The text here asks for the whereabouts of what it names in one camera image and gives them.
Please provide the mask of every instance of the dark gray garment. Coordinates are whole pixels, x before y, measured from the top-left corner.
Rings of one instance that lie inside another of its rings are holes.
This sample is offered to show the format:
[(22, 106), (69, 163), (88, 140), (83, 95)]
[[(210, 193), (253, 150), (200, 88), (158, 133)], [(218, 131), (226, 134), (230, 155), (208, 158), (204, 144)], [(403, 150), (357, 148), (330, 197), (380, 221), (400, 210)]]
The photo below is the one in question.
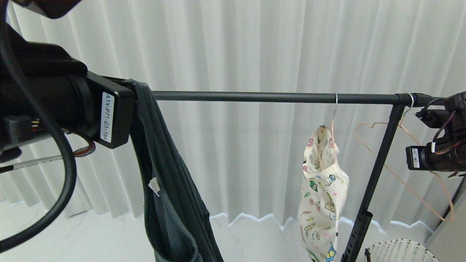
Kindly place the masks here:
[[(149, 86), (127, 80), (136, 90), (131, 140), (144, 189), (144, 222), (158, 262), (221, 262), (209, 211), (168, 132)], [(157, 178), (157, 194), (148, 187)]]

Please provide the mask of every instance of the curtain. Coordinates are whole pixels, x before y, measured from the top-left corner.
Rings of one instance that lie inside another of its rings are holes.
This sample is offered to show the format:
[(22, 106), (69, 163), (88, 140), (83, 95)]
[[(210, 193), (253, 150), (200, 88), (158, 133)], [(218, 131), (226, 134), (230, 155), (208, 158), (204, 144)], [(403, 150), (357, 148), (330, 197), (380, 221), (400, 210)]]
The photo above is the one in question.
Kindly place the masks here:
[[(466, 87), (464, 1), (151, 1), (83, 0), (50, 20), (10, 5), (10, 24), (28, 41), (61, 45), (89, 70), (147, 82), (154, 90), (312, 93), (420, 92), (450, 96)], [(159, 103), (170, 133), (211, 215), (272, 213), (296, 217), (306, 141), (330, 125), (335, 105), (292, 103)], [(339, 105), (335, 139), (350, 187), (343, 216), (354, 219), (375, 158), (357, 141), (360, 123), (388, 120), (388, 105)], [(411, 110), (405, 126), (423, 143), (434, 135)], [(384, 127), (362, 128), (377, 150)], [(71, 137), (73, 148), (83, 142)], [(439, 181), (409, 171), (399, 131), (387, 159), (430, 205), (448, 207)], [(52, 140), (23, 148), (20, 161), (58, 153)], [(114, 217), (143, 213), (143, 193), (131, 141), (98, 145), (77, 159), (79, 180), (66, 209)], [(62, 163), (5, 173), (0, 197), (50, 208), (61, 190)], [(453, 196), (459, 179), (446, 179)], [(370, 211), (390, 221), (439, 219), (383, 171)]]

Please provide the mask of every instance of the metal hook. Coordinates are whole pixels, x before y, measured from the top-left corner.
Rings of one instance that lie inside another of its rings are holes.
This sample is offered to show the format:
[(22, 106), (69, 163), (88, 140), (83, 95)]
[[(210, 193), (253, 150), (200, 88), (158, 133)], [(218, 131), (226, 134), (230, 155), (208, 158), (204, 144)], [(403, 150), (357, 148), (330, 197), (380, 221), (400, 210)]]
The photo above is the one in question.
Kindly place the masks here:
[(411, 106), (408, 108), (408, 110), (406, 110), (405, 113), (403, 113), (403, 119), (404, 119), (404, 116), (406, 115), (406, 113), (409, 112), (409, 110), (411, 110), (412, 107), (414, 106), (414, 97), (410, 93), (408, 93), (408, 95), (411, 97)]
[(333, 111), (333, 118), (335, 119), (336, 108), (338, 107), (338, 94), (335, 93), (335, 110)]

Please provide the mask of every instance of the white marble floor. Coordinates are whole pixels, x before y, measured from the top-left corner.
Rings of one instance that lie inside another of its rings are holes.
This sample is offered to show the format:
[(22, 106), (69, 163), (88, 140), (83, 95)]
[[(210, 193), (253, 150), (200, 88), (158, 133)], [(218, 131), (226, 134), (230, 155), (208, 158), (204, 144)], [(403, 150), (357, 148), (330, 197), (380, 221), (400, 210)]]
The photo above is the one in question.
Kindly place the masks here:
[[(4, 239), (34, 223), (45, 210), (19, 203), (0, 205), (0, 237)], [(271, 215), (260, 220), (241, 215), (229, 225), (225, 214), (211, 218), (215, 238), (226, 262), (309, 262), (301, 246), (299, 226), (293, 219), (279, 227)], [(351, 231), (349, 220), (339, 225), (337, 259)], [(400, 237), (424, 243), (430, 232), (422, 225), (392, 224), (387, 232), (371, 225), (363, 247)], [(0, 255), (1, 262), (143, 262), (154, 261), (142, 217), (130, 214), (116, 219), (109, 213), (83, 213), (69, 219), (60, 216), (44, 232), (25, 244)], [(358, 261), (364, 261), (360, 255)]]

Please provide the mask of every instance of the white basket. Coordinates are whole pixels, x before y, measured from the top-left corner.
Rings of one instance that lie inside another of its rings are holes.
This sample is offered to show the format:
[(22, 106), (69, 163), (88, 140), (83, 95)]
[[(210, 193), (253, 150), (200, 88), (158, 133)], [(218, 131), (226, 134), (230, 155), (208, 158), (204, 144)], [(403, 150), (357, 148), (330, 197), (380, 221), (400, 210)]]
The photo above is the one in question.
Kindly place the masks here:
[(370, 262), (439, 262), (423, 245), (403, 238), (380, 242), (367, 251)]

